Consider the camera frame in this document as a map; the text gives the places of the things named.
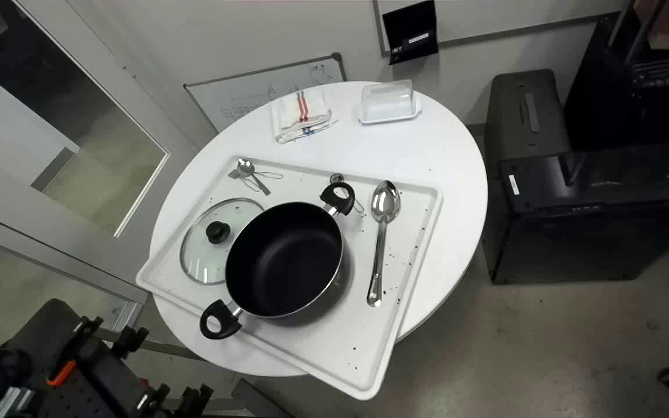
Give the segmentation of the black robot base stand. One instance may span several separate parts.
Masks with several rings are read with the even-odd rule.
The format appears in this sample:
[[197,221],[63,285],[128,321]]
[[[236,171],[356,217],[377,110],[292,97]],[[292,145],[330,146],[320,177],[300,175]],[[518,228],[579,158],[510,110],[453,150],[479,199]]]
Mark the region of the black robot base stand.
[[126,361],[146,328],[126,326],[114,341],[97,336],[103,318],[76,315],[49,299],[0,345],[0,418],[201,418],[214,391],[186,388],[170,399]]

